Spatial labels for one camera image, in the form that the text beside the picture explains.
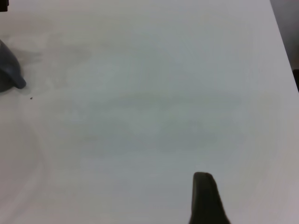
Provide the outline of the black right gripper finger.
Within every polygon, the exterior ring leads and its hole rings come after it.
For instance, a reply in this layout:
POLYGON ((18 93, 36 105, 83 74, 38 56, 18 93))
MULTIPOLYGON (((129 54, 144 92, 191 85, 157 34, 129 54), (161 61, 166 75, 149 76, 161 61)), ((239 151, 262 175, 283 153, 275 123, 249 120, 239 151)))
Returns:
POLYGON ((230 224, 217 184, 210 173, 196 172, 193 175, 189 224, 230 224))

